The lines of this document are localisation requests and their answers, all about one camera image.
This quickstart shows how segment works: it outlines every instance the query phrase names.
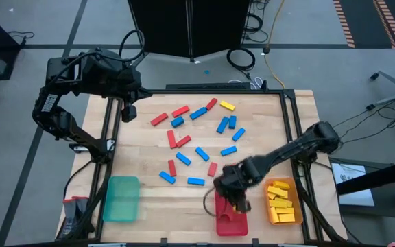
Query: wooden tabletop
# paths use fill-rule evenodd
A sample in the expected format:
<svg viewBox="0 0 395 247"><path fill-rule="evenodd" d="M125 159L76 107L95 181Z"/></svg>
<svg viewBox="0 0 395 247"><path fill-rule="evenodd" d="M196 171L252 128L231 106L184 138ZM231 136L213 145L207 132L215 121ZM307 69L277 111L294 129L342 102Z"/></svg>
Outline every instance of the wooden tabletop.
<svg viewBox="0 0 395 247"><path fill-rule="evenodd" d="M205 115L194 121L189 118L189 113L183 115L185 123L174 129L175 138L179 140L190 135L191 141L180 149L170 149L166 131L172 129L171 112L184 105L188 105L193 112L205 106L214 97L219 101ZM222 108L219 105L221 100L235 105L235 111L230 112ZM304 131L319 121L312 91L296 91L296 101ZM91 96L86 110L83 129L97 138L100 137L106 102L106 99ZM287 105L293 138L296 138L289 101ZM245 237L219 237L215 231L215 218L206 214L202 207L203 195L212 187L213 178L207 176L211 162L219 164L217 176L222 172L222 165L237 163L255 154L267 154L286 144L278 95L156 94L137 102L135 106L138 117L130 123L120 125L112 175L138 177L141 184L138 218L133 223L105 222L101 238L103 242L159 242L162 237L166 237L171 243L251 243L252 238L258 238L260 243L264 244L303 242L300 226L270 224L262 185L251 188L246 193L252 210L248 213L249 233ZM153 127L150 121L163 112L166 112L169 118ZM109 135L112 133L113 115ZM237 116L236 130L226 128L223 134L217 133L216 129L222 117L230 115ZM231 137L240 127L245 128L246 133L235 143ZM236 145L238 151L222 157L220 150L232 145ZM203 161L196 154L196 147L204 149L210 160ZM192 160L190 166L182 164L175 158L178 151ZM89 158L87 153L78 154L72 172L79 169ZM159 177L160 171L169 172L167 164L169 159L175 160L176 163L178 175L174 185ZM329 165L325 154L319 154L318 161ZM68 198L89 195L93 170L94 165L91 165L73 179L68 187ZM312 165L311 175L319 210L338 234L346 238L331 171ZM190 176L204 178L205 186L188 185L187 178ZM292 177L289 161L273 167L266 176L266 178L280 177ZM214 211L213 195L207 202L208 209ZM310 210L307 206L305 208L311 238L315 239ZM98 207L93 214L94 225L97 217Z"/></svg>

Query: green plastic container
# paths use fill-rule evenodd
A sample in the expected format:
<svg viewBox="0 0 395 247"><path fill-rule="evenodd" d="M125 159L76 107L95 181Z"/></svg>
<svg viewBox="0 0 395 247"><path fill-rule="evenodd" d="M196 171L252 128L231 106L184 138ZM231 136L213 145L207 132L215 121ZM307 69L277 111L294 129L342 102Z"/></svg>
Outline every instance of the green plastic container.
<svg viewBox="0 0 395 247"><path fill-rule="evenodd" d="M103 220L134 222L138 215L140 182L136 176L112 176L109 179Z"/></svg>

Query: black stand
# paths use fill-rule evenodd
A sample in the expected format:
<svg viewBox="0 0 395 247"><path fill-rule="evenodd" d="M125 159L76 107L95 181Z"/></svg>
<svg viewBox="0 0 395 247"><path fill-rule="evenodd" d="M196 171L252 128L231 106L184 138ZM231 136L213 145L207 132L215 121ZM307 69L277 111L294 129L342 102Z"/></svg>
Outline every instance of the black stand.
<svg viewBox="0 0 395 247"><path fill-rule="evenodd" d="M341 206L342 211L395 217L395 165L340 160L345 164L366 165L368 173L337 185L337 193L345 195L372 189L374 207Z"/></svg>

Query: yellow blocks in tray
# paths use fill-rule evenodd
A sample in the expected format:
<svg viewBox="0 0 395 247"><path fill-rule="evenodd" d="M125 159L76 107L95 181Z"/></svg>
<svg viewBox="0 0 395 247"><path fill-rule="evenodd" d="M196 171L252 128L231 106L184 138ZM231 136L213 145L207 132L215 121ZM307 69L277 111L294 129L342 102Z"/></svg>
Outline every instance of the yellow blocks in tray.
<svg viewBox="0 0 395 247"><path fill-rule="evenodd" d="M264 185L270 222L274 225L301 224L295 181L292 178L271 178Z"/></svg>

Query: blue block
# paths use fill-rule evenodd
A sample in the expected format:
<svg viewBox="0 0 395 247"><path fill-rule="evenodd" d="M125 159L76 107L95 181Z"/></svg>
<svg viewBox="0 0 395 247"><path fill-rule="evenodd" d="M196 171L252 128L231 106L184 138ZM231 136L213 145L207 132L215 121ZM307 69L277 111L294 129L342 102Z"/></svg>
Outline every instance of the blue block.
<svg viewBox="0 0 395 247"><path fill-rule="evenodd" d="M190 185L205 185L205 180L201 179L201 178L189 178L187 180L187 183L189 183Z"/></svg>
<svg viewBox="0 0 395 247"><path fill-rule="evenodd" d="M176 179L174 177L170 176L167 172L164 172L164 171L160 172L159 176L161 178L164 178L167 182L169 182L171 184L174 184L176 181Z"/></svg>
<svg viewBox="0 0 395 247"><path fill-rule="evenodd" d="M210 159L210 156L207 155L207 154L202 150L202 148L197 147L197 148L195 149L195 151L197 152L197 154L199 154L199 155L204 159L204 161L208 161L208 160Z"/></svg>
<svg viewBox="0 0 395 247"><path fill-rule="evenodd" d="M244 129L244 128L240 128L240 130L237 131L237 133L235 133L235 134L232 136L232 140L233 140L233 141L239 140L239 138L240 138L244 133L245 133L245 129Z"/></svg>
<svg viewBox="0 0 395 247"><path fill-rule="evenodd" d="M182 161L185 165L190 165L191 161L185 157L183 154L181 154L180 152L178 152L176 154L176 158L178 158L180 161Z"/></svg>
<svg viewBox="0 0 395 247"><path fill-rule="evenodd" d="M217 132L218 133L223 133L224 132L224 130L225 130L225 127L226 127L226 125L228 124L228 121L229 121L230 119L229 118L227 118L227 117L224 117L223 119L222 119L222 121L220 121L220 124L219 124L219 127L217 127Z"/></svg>
<svg viewBox="0 0 395 247"><path fill-rule="evenodd" d="M171 125L173 126L173 128L178 127L179 125L184 123L184 119L182 117L176 117L172 122Z"/></svg>
<svg viewBox="0 0 395 247"><path fill-rule="evenodd" d="M236 128L236 120L237 120L236 116L231 116L230 117L230 125L228 127L231 129Z"/></svg>
<svg viewBox="0 0 395 247"><path fill-rule="evenodd" d="M201 109L195 111L194 113L191 113L190 118L191 118L191 120L197 119L198 117L202 116L207 111L208 110L205 107L202 107Z"/></svg>
<svg viewBox="0 0 395 247"><path fill-rule="evenodd" d="M232 146L232 147L230 147L230 148L226 148L226 149L220 151L220 154L221 154L222 156L225 156L225 155L229 155L229 154L231 154L231 153L233 153L233 152L237 152L236 146Z"/></svg>

